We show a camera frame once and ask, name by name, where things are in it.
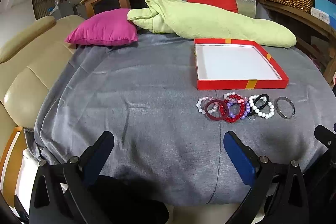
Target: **bracelet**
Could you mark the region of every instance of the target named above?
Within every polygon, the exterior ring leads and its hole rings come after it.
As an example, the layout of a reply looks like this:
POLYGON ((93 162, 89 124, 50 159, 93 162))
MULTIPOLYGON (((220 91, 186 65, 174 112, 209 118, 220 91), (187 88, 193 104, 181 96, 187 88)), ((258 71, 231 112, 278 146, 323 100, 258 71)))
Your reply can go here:
MULTIPOLYGON (((260 99, 263 100, 264 102, 267 100, 267 98, 265 96, 261 97, 260 99)), ((253 105, 252 109, 254 110, 254 112, 256 114, 258 114, 259 117, 268 119, 268 118, 271 118, 274 115, 274 105, 272 105, 271 101, 269 101, 267 104, 269 106, 269 113, 268 114, 261 112, 260 109, 257 108, 256 105, 253 105)))
MULTIPOLYGON (((202 107, 201 107, 202 101, 205 101, 205 100, 214 100, 214 98, 213 97, 208 97, 208 96, 207 97, 200 97, 197 101, 197 104, 196 104, 199 113, 205 114, 205 110, 203 110, 202 107)), ((211 109, 209 111, 209 113, 216 112, 217 109, 218 109, 218 105, 219 105, 219 103, 215 103, 213 109, 211 109)))
POLYGON ((227 122, 236 122, 239 119, 244 120, 245 117, 247 116, 247 114, 250 112, 250 108, 247 108, 248 102, 242 102, 240 103, 240 111, 237 115, 234 115, 232 112, 230 112, 230 107, 234 104, 238 104, 238 103, 227 103, 227 107, 229 110, 229 117, 226 118, 227 122))
POLYGON ((240 103, 248 101, 247 97, 239 96, 238 94, 236 94, 234 92, 225 93, 223 95, 223 97, 224 97, 224 102, 227 100, 230 103, 238 103, 238 104, 240 104, 240 103))
POLYGON ((293 102, 292 102, 290 99, 288 99, 287 97, 284 97, 284 96, 281 96, 281 97, 279 97, 279 98, 276 100, 276 102, 275 102, 275 109, 277 110, 278 114, 279 114, 281 117, 283 117, 284 119, 290 119, 290 118, 293 118, 294 115, 295 115, 295 106, 294 106, 293 102), (284 115, 284 114, 281 112, 281 110, 279 109, 278 102, 279 102, 280 100, 285 100, 286 102, 288 102, 288 103, 292 106, 293 113, 292 113, 292 115, 291 115, 290 117, 287 117, 286 115, 284 115))
POLYGON ((206 115, 211 119, 211 120, 214 120, 214 121, 221 121, 221 120, 225 120, 229 114, 229 109, 226 105, 226 103, 222 100, 218 100, 218 99, 214 99, 214 100, 211 100, 210 102, 208 102, 206 105, 205 105, 205 108, 204 108, 204 111, 206 113, 206 115), (211 105, 212 103, 218 103, 219 104, 219 111, 221 111, 222 107, 223 107, 223 111, 221 112, 221 115, 219 117, 215 117, 213 115, 211 115, 208 111, 208 107, 209 105, 211 105))
POLYGON ((260 107, 256 107, 256 109, 258 108, 259 110, 262 110, 265 106, 268 105, 269 96, 267 94, 261 94, 259 96, 257 96, 257 95, 250 96, 249 97, 249 105, 250 105, 250 107, 252 107, 252 111, 250 113, 248 113, 247 116, 252 116, 252 115, 255 114, 255 110, 253 110, 253 107, 256 104, 256 102, 259 101, 259 100, 263 100, 265 103, 260 107))

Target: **light green blanket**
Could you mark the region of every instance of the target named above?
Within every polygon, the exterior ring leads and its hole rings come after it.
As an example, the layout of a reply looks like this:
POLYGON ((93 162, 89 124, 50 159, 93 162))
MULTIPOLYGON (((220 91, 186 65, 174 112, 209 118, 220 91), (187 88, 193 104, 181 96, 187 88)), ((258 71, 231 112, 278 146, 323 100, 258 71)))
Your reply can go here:
POLYGON ((253 19, 224 9, 182 0, 146 0, 148 8, 128 12, 128 20, 153 33, 173 33, 196 38, 232 38, 260 45, 291 47, 295 35, 286 27, 265 19, 253 19))

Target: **sofa armrest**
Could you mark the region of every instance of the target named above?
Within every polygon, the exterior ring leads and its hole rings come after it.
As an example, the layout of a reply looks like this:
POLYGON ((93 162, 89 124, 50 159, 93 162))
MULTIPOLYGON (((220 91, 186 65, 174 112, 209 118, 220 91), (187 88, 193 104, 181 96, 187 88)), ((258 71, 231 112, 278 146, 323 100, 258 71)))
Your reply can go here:
POLYGON ((9 116, 5 107, 0 103, 0 157, 14 127, 16 127, 16 123, 9 116))
POLYGON ((0 64, 11 59, 17 52, 19 52, 28 43, 33 41, 52 26, 56 24, 53 16, 42 17, 35 21, 32 25, 19 32, 11 40, 7 41, 0 48, 0 64))

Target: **red pillow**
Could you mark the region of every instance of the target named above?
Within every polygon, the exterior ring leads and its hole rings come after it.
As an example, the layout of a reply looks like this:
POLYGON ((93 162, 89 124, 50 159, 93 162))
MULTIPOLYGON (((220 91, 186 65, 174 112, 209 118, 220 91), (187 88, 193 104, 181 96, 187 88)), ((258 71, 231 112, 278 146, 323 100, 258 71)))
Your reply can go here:
POLYGON ((207 4, 230 12, 238 13, 236 0, 187 0, 187 2, 207 4))

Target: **gray blanket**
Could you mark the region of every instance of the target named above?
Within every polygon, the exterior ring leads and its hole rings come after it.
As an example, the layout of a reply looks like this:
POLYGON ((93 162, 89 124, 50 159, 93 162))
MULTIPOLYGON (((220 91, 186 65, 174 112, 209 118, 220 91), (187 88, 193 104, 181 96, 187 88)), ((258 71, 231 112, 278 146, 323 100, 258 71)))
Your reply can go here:
MULTIPOLYGON (((194 42, 143 32, 128 47, 77 49, 34 132, 26 132, 29 147, 37 158, 41 152, 51 164, 63 163, 108 130, 115 147, 101 174, 173 205, 240 202, 249 187, 223 148, 224 133, 233 130, 257 155, 284 164, 297 160, 304 170, 323 152, 314 128, 332 129, 335 122, 335 96, 315 65, 295 48, 264 48, 287 73, 287 88, 237 92, 267 93, 272 102, 287 96, 296 107, 293 119, 275 113, 233 124, 209 120, 198 112, 198 98, 222 98, 226 91, 197 90, 194 42)), ((230 66, 223 60, 223 68, 230 66)), ((283 109, 291 112, 289 105, 283 109)))

